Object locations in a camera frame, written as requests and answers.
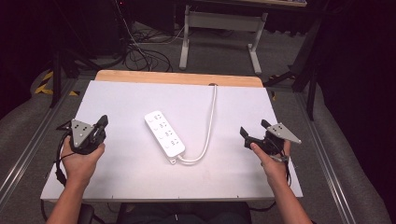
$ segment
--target forearm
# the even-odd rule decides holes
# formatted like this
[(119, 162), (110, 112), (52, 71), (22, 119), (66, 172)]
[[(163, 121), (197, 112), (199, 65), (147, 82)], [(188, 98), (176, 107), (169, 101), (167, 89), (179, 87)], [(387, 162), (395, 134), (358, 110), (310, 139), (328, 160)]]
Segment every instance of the forearm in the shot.
[(271, 185), (276, 204), (285, 224), (312, 223), (287, 182)]
[(47, 223), (77, 223), (85, 186), (67, 182)]

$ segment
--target human hand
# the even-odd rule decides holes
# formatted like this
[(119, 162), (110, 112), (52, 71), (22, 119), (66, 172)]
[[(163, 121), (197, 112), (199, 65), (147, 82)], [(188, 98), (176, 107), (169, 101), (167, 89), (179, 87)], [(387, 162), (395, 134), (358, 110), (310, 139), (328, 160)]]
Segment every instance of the human hand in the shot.
[(90, 179), (93, 175), (93, 172), (96, 168), (96, 163), (99, 158), (105, 152), (105, 144), (99, 145), (99, 147), (89, 155), (80, 155), (73, 154), (70, 147), (70, 136), (67, 136), (64, 139), (64, 149), (61, 153), (61, 158), (67, 156), (62, 159), (62, 163), (64, 164), (64, 169), (67, 173), (67, 182), (66, 184), (77, 185), (82, 188), (86, 188), (90, 183)]
[[(286, 179), (286, 167), (284, 162), (275, 161), (255, 143), (250, 144), (250, 147), (262, 161), (262, 167), (267, 174), (267, 181), (271, 188), (273, 188), (275, 185), (288, 184), (288, 180)], [(289, 156), (289, 140), (285, 140), (283, 148), (285, 151), (285, 156)]]

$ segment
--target white tabletop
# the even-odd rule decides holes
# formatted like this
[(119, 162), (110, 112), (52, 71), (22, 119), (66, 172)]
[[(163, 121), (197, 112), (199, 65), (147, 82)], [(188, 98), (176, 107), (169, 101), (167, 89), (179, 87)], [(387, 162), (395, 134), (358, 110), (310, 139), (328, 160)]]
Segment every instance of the white tabletop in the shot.
[[(76, 119), (94, 124), (108, 115), (106, 152), (83, 199), (162, 202), (273, 198), (259, 159), (244, 147), (239, 134), (243, 126), (251, 136), (263, 138), (261, 120), (277, 123), (265, 88), (218, 86), (209, 147), (194, 165), (172, 165), (145, 124), (146, 114), (162, 111), (186, 146), (184, 158), (194, 159), (205, 145), (212, 94), (210, 86), (92, 81)], [(292, 162), (290, 173), (292, 190), (303, 197)], [(56, 201), (63, 188), (53, 167), (41, 199)]]

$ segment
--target electrical wire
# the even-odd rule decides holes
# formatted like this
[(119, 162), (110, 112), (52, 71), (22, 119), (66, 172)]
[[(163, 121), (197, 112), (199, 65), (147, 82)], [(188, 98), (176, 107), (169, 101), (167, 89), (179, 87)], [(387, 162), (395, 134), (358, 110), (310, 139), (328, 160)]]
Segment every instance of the electrical wire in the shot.
[(209, 119), (209, 125), (208, 125), (208, 128), (207, 128), (207, 135), (206, 135), (206, 141), (205, 141), (204, 150), (202, 151), (201, 155), (197, 159), (194, 159), (194, 160), (186, 160), (182, 156), (178, 155), (177, 158), (179, 160), (183, 161), (183, 162), (186, 162), (186, 163), (198, 162), (206, 154), (207, 146), (208, 146), (209, 140), (210, 140), (210, 132), (211, 132), (211, 129), (212, 129), (212, 120), (213, 120), (213, 114), (214, 114), (214, 111), (215, 111), (216, 99), (217, 99), (217, 88), (218, 87), (215, 84), (214, 87), (213, 87), (212, 109), (211, 109), (211, 112), (210, 112), (210, 119)]

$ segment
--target white power strip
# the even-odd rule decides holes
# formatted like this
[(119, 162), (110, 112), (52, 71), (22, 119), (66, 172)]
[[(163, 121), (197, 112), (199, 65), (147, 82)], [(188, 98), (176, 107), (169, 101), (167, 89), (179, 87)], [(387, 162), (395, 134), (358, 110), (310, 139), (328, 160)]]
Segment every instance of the white power strip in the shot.
[(161, 111), (153, 111), (145, 116), (145, 121), (167, 159), (175, 164), (177, 157), (184, 154), (186, 147), (180, 141), (168, 120)]

